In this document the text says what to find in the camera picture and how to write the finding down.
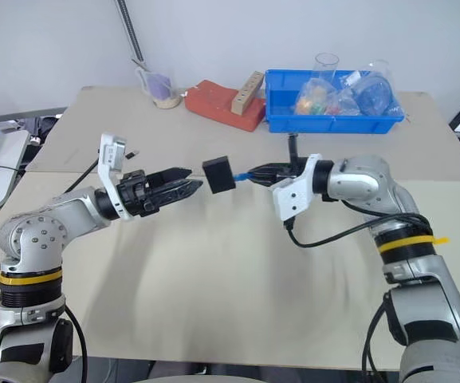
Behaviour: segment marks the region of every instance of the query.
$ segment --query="black cable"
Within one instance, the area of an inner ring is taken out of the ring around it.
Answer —
[[[20,171],[21,171],[21,169],[11,168],[10,166],[3,166],[3,165],[0,165],[0,168],[9,169],[9,170],[15,170],[16,172],[20,172]]]
[[[78,178],[77,180],[75,180],[75,181],[73,182],[73,184],[71,184],[67,190],[65,190],[65,193],[71,192],[73,189],[75,189],[76,186],[77,186],[78,184],[80,184],[81,181],[82,181],[83,179],[85,179],[86,176],[87,176],[89,173],[91,173],[92,170],[93,170],[98,164],[99,164],[99,159],[97,158],[95,161],[93,161],[93,164],[89,165],[89,168],[87,168],[87,169],[85,170],[85,172],[84,172],[83,174],[81,174],[81,175],[79,176],[79,178]]]
[[[69,316],[70,320],[74,328],[76,329],[77,336],[79,337],[79,342],[81,344],[81,358],[82,358],[82,375],[81,375],[81,383],[86,383],[88,380],[88,351],[86,349],[86,340],[85,335],[83,334],[83,329],[81,329],[81,325],[76,319],[76,316],[73,312],[69,309],[67,305],[65,305],[65,312]]]
[[[126,155],[125,155],[125,158],[126,158],[127,160],[130,160],[132,157],[135,157],[135,156],[137,156],[138,154],[139,154],[139,152],[137,152],[137,151],[132,151],[132,152],[126,154]],[[84,172],[83,174],[81,174],[81,175],[79,176],[79,178],[78,178],[77,180],[75,180],[75,181],[73,182],[73,184],[71,184],[67,190],[65,190],[65,193],[71,192],[73,189],[75,189],[76,186],[77,186],[78,184],[80,184],[81,181],[82,181],[83,179],[85,179],[86,176],[87,176],[89,173],[91,173],[92,170],[93,170],[98,164],[99,164],[99,159],[97,158],[95,161],[93,161],[93,164],[89,165],[89,167],[85,170],[85,172]]]
[[[153,370],[153,366],[155,365],[156,361],[148,361],[148,371],[147,371],[147,376],[144,378],[145,381],[148,380],[150,377],[151,371]]]
[[[293,241],[293,243],[295,243],[299,247],[309,248],[309,247],[318,247],[318,246],[321,246],[321,245],[325,245],[326,243],[334,242],[334,241],[336,241],[338,239],[346,237],[347,235],[353,234],[356,231],[367,229],[369,227],[372,227],[372,226],[375,226],[375,225],[378,225],[378,224],[381,224],[381,223],[384,223],[384,222],[387,222],[387,221],[391,221],[393,219],[407,218],[407,217],[416,218],[416,219],[422,220],[423,222],[425,220],[427,221],[427,219],[425,217],[423,217],[422,215],[417,214],[417,213],[389,214],[389,215],[386,215],[384,217],[380,217],[380,218],[377,218],[377,219],[372,219],[372,220],[367,221],[365,223],[362,223],[360,225],[351,227],[350,229],[342,231],[341,233],[333,235],[332,237],[328,237],[326,239],[322,239],[321,241],[314,242],[314,243],[300,243],[297,240],[297,238],[295,238],[295,235],[293,234],[293,229],[292,228],[287,227],[286,230],[288,232],[288,235],[289,235],[290,239]]]
[[[379,380],[380,383],[386,383],[386,381],[385,381],[385,380],[383,379],[383,377],[382,377],[382,374],[379,373],[379,371],[378,371],[378,370],[376,369],[376,367],[375,367],[375,362],[373,361],[373,358],[372,358],[371,346],[372,346],[372,345],[370,345],[370,346],[368,347],[367,355],[368,355],[368,361],[370,362],[370,366],[371,366],[371,368],[372,368],[373,375],[376,376],[376,377],[378,377],[378,380]]]
[[[375,363],[372,359],[372,352],[370,350],[370,344],[372,341],[373,333],[375,332],[375,328],[379,323],[379,320],[382,318],[383,313],[386,312],[385,306],[383,303],[379,306],[378,310],[373,315],[373,319],[370,322],[370,326],[368,327],[368,333],[366,334],[366,341],[364,342],[363,353],[361,356],[361,373],[363,376],[363,383],[368,383],[370,380],[368,379],[368,368],[366,366],[366,361],[369,358],[370,365],[372,366],[373,377],[376,377],[380,383],[385,383],[382,375],[377,371],[375,367]]]
[[[348,203],[347,201],[341,201],[341,202],[343,203],[344,206],[348,207],[349,209],[353,211],[358,211],[359,213],[374,215],[377,217],[385,217],[388,215],[387,213],[382,213],[380,211],[372,211],[372,210],[363,209],[362,207],[357,207],[355,205],[352,205],[351,203]],[[431,227],[430,227],[430,222],[428,222],[428,219],[426,219],[423,216],[420,219],[398,218],[398,221],[403,221],[403,222],[410,223],[412,225],[421,227],[423,230],[427,232],[427,234],[433,235],[433,231],[431,230]]]

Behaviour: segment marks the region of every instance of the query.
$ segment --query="purple object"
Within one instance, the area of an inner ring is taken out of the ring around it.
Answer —
[[[148,92],[157,100],[166,100],[172,97],[171,81],[168,77],[158,73],[145,73]]]

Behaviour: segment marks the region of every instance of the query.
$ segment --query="white wall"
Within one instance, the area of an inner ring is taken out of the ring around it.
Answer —
[[[135,85],[112,0],[0,0],[0,115],[68,105],[85,85]]]
[[[398,90],[460,109],[457,0],[127,0],[154,70],[238,87],[257,70],[391,63]],[[0,0],[0,114],[70,103],[83,85],[137,85],[113,0]]]

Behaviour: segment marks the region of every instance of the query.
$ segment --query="clear plastic cup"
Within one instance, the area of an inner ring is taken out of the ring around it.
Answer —
[[[319,78],[332,84],[339,62],[340,58],[333,53],[323,52],[317,54],[313,68],[313,71],[316,72],[315,76],[317,75]]]

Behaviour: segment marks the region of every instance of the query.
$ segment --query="orange object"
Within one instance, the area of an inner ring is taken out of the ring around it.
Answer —
[[[265,115],[265,99],[254,98],[239,116],[231,112],[231,101],[238,91],[203,80],[187,90],[185,106],[191,112],[252,132]]]

